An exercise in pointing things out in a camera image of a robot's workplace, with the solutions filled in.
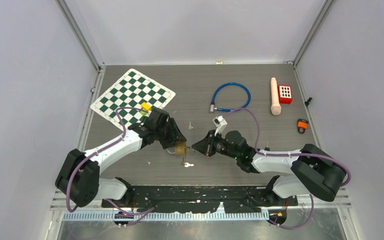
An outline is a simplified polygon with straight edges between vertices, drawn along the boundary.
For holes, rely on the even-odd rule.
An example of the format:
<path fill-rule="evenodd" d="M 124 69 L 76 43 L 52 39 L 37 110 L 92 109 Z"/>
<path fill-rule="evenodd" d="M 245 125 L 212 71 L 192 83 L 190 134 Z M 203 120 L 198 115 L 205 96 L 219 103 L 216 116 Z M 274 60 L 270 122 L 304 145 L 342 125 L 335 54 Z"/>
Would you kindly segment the brass padlock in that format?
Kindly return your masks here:
<path fill-rule="evenodd" d="M 176 141 L 174 143 L 173 147 L 169 147 L 167 149 L 167 152 L 169 154 L 184 156 L 187 154 L 187 142 L 186 141 Z"/>

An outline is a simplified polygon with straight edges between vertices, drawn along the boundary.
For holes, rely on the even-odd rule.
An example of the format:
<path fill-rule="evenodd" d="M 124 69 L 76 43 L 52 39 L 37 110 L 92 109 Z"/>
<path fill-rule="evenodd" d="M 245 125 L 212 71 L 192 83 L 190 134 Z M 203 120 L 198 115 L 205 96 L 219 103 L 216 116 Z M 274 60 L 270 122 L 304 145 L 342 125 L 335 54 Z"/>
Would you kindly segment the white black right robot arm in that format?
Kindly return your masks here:
<path fill-rule="evenodd" d="M 263 200 L 270 206 L 298 195 L 333 202 L 347 176 L 342 166 L 310 143 L 289 152 L 267 151 L 249 145 L 237 130 L 225 136 L 210 130 L 191 148 L 206 157 L 221 154 L 235 159 L 246 173 L 276 173 L 262 191 Z"/>

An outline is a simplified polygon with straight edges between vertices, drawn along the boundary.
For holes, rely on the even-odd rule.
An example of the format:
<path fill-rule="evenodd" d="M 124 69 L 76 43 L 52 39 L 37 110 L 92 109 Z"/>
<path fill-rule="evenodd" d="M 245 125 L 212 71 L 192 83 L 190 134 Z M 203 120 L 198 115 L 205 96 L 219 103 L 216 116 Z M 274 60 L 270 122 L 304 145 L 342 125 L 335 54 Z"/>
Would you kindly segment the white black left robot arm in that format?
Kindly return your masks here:
<path fill-rule="evenodd" d="M 166 149 L 182 146 L 187 142 L 176 121 L 161 108 L 145 110 L 142 121 L 127 127 L 120 116 L 123 107 L 116 109 L 116 116 L 122 127 L 121 135 L 108 142 L 81 151 L 71 150 L 55 180 L 55 187 L 65 194 L 65 204 L 69 212 L 89 205 L 94 200 L 105 200 L 121 207 L 128 207 L 134 199 L 133 187 L 120 177 L 102 178 L 102 173 L 123 157 L 137 152 L 146 146 L 159 142 Z"/>

